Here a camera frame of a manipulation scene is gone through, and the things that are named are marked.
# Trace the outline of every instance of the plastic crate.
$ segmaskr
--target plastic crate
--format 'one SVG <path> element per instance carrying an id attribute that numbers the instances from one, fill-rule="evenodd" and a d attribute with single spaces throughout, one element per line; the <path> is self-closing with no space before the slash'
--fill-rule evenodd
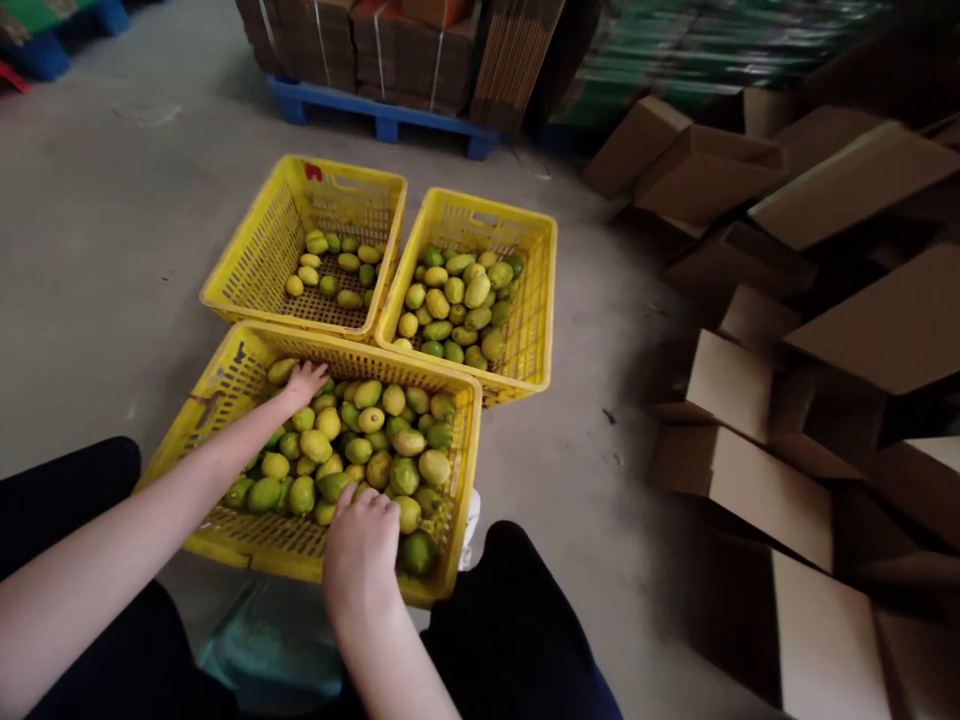
<path id="1" fill-rule="evenodd" d="M 267 320 L 373 344 L 399 257 L 407 181 L 400 175 L 330 160 L 284 156 L 254 200 L 233 239 L 200 291 L 200 302 L 228 322 Z M 355 235 L 367 244 L 386 243 L 369 309 L 346 310 L 319 287 L 290 297 L 284 284 L 306 252 L 310 230 Z M 321 276 L 336 275 L 340 288 L 368 289 L 333 255 L 325 254 Z"/>
<path id="2" fill-rule="evenodd" d="M 397 322 L 405 312 L 404 297 L 425 245 L 455 248 L 479 255 L 487 250 L 500 259 L 513 253 L 524 259 L 523 276 L 510 319 L 503 327 L 507 348 L 490 371 L 477 370 L 443 358 L 393 344 Z M 546 215 L 501 205 L 462 193 L 432 188 L 420 206 L 400 266 L 377 322 L 380 347 L 418 358 L 444 369 L 475 377 L 483 387 L 483 404 L 494 407 L 546 390 L 550 384 L 553 350 L 553 293 L 557 264 L 557 223 Z"/>
<path id="3" fill-rule="evenodd" d="M 370 378 L 453 395 L 457 413 L 450 452 L 451 481 L 435 524 L 440 558 L 426 578 L 398 573 L 404 600 L 410 605 L 428 608 L 449 596 L 456 581 L 477 463 L 480 387 L 467 375 L 419 358 L 295 328 L 256 321 L 238 323 L 220 344 L 137 489 L 148 486 L 205 438 L 263 402 L 273 389 L 267 382 L 267 369 L 284 357 L 326 362 L 337 380 Z M 326 537 L 326 528 L 312 518 L 250 515 L 218 505 L 184 547 L 233 567 L 320 582 Z"/>

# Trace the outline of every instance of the person's right hand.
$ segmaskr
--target person's right hand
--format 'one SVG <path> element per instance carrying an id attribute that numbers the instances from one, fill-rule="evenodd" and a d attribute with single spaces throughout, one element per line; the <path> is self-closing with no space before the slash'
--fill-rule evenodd
<path id="1" fill-rule="evenodd" d="M 323 597 L 334 631 L 403 604 L 394 574 L 400 506 L 373 488 L 351 503 L 356 487 L 351 483 L 340 493 L 324 549 Z"/>

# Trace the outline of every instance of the blue pallet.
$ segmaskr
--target blue pallet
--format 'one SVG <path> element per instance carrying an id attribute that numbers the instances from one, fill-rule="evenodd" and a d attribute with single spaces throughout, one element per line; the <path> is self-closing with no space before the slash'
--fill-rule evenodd
<path id="1" fill-rule="evenodd" d="M 130 16 L 120 0 L 101 0 L 67 19 L 64 24 L 73 22 L 80 16 L 89 15 L 104 35 L 113 37 L 130 27 Z M 60 41 L 57 30 L 61 26 L 48 30 L 42 35 L 27 41 L 23 45 L 0 42 L 0 54 L 11 58 L 14 63 L 25 68 L 38 80 L 56 80 L 70 69 L 70 56 Z"/>
<path id="2" fill-rule="evenodd" d="M 485 130 L 464 120 L 434 115 L 425 110 L 385 105 L 376 100 L 357 97 L 340 90 L 276 77 L 267 78 L 267 84 L 277 96 L 283 117 L 287 122 L 297 125 L 305 125 L 307 122 L 305 105 L 320 105 L 372 116 L 376 121 L 377 140 L 380 142 L 396 144 L 400 123 L 466 135 L 470 138 L 467 157 L 471 160 L 486 160 L 490 151 L 500 142 L 500 133 Z"/>

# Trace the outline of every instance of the white strap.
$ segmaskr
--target white strap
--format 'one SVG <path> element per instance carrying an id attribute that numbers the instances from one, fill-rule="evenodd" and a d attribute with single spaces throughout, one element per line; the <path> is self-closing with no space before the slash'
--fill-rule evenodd
<path id="1" fill-rule="evenodd" d="M 387 0 L 380 6 L 380 9 L 373 14 L 373 32 L 377 36 L 377 65 L 380 67 L 380 97 L 383 100 L 387 99 L 387 90 L 383 86 L 383 54 L 380 52 L 380 13 L 386 10 L 389 4 L 390 0 Z"/>
<path id="2" fill-rule="evenodd" d="M 327 51 L 323 47 L 323 33 L 320 31 L 320 3 L 313 3 L 313 15 L 317 19 L 317 37 L 320 38 L 320 55 L 323 57 L 323 72 L 327 75 L 327 85 L 330 85 L 330 68 L 327 67 Z"/>
<path id="3" fill-rule="evenodd" d="M 260 16 L 263 18 L 263 25 L 267 28 L 267 40 L 270 41 L 270 49 L 273 50 L 273 54 L 277 54 L 277 43 L 273 39 L 273 28 L 270 27 L 270 18 L 267 17 L 267 6 L 264 5 L 263 0 L 260 0 Z"/>
<path id="4" fill-rule="evenodd" d="M 440 42 L 437 43 L 437 62 L 433 65 L 433 89 L 430 90 L 430 112 L 433 112 L 433 101 L 437 96 L 437 77 L 440 75 L 440 53 L 443 51 L 443 33 L 440 31 Z"/>

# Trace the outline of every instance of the concrete floor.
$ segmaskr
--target concrete floor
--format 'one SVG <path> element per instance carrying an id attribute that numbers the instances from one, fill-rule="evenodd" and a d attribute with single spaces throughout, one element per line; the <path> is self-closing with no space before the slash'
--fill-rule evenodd
<path id="1" fill-rule="evenodd" d="M 363 119 L 285 124 L 224 0 L 134 8 L 132 29 L 83 43 L 61 81 L 0 98 L 0 477 L 117 434 L 149 457 L 226 331 L 199 288 L 291 152 L 406 176 L 407 230 L 433 185 L 557 219 L 553 382 L 484 414 L 476 552 L 497 519 L 526 528 L 625 717 L 768 716 L 677 618 L 689 521 L 643 483 L 656 426 L 635 387 L 684 308 L 643 243 L 529 149 L 476 163 L 435 133 L 403 128 L 390 146 Z M 194 642 L 248 577 L 186 553 L 161 574 Z"/>

